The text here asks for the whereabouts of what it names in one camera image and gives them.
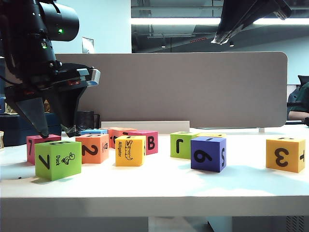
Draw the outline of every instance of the foam block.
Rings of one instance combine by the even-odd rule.
[[[136,131],[134,128],[113,128],[109,129],[109,136],[110,136],[110,147],[115,148],[115,142],[116,138],[122,136],[122,135],[128,135],[130,131]]]
[[[305,139],[266,139],[266,167],[298,173],[305,168]]]
[[[27,161],[35,165],[35,144],[50,142],[50,141],[59,141],[61,140],[61,136],[50,134],[47,138],[42,138],[39,135],[27,136]]]
[[[82,163],[102,163],[109,157],[108,134],[85,134],[75,141],[82,143]]]
[[[191,139],[199,133],[179,131],[170,134],[170,156],[175,158],[191,158]]]
[[[54,141],[35,145],[35,174],[57,180],[82,171],[82,143]]]
[[[225,138],[226,134],[223,133],[200,133],[197,135],[198,137],[219,137],[219,138]]]
[[[81,135],[84,134],[107,134],[107,129],[87,129],[87,130],[82,130]]]
[[[158,132],[154,130],[136,130],[128,132],[129,135],[146,136],[146,155],[158,153]]]
[[[221,172],[226,167],[226,138],[197,137],[191,140],[191,168]]]
[[[146,155],[146,136],[120,136],[116,141],[116,166],[141,166]]]

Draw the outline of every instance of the light blue block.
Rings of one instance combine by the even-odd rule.
[[[107,134],[106,129],[88,129],[88,130],[82,130],[81,135],[83,134]]]

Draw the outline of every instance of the dark blue box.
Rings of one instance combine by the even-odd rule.
[[[54,113],[45,113],[50,134],[60,135],[62,128]],[[0,115],[0,131],[4,132],[4,146],[17,146],[26,143],[26,137],[39,135],[33,126],[20,115]]]
[[[226,166],[226,138],[197,137],[191,140],[191,168],[221,172]]]

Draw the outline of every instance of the purple block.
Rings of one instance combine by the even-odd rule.
[[[226,138],[197,137],[191,140],[191,168],[221,172],[226,166]]]

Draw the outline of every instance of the person's arm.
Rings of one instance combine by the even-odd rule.
[[[306,117],[309,117],[309,113],[301,111],[290,111],[289,120],[302,120],[304,121]]]

